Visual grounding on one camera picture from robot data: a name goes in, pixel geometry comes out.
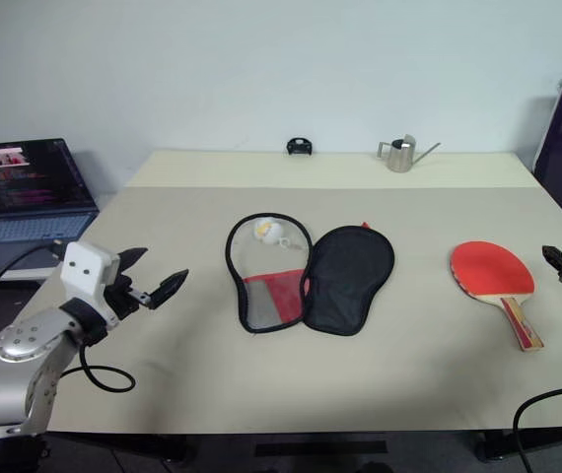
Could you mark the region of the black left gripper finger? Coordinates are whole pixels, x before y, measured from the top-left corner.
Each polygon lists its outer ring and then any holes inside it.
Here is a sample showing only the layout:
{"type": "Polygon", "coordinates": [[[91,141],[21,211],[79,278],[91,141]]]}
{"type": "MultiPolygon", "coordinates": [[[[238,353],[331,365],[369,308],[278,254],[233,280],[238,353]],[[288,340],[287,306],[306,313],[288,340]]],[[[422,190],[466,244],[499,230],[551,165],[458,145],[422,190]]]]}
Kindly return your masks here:
{"type": "Polygon", "coordinates": [[[159,287],[149,295],[148,308],[157,309],[174,296],[188,276],[189,270],[178,271],[163,280],[159,287]]]}
{"type": "Polygon", "coordinates": [[[119,252],[114,281],[117,282],[123,276],[123,273],[131,268],[147,251],[147,247],[132,247],[119,252]]]}

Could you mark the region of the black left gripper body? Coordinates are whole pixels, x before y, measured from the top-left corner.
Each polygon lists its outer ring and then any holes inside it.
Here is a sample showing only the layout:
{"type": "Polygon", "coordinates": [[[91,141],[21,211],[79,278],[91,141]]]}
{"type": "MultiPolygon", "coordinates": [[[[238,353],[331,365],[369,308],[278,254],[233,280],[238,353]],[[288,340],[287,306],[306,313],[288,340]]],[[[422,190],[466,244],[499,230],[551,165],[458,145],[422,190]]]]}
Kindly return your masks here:
{"type": "Polygon", "coordinates": [[[151,301],[147,293],[132,287],[132,279],[126,275],[118,275],[112,284],[107,285],[104,297],[118,320],[124,320],[136,312],[141,305],[148,307],[151,301]]]}

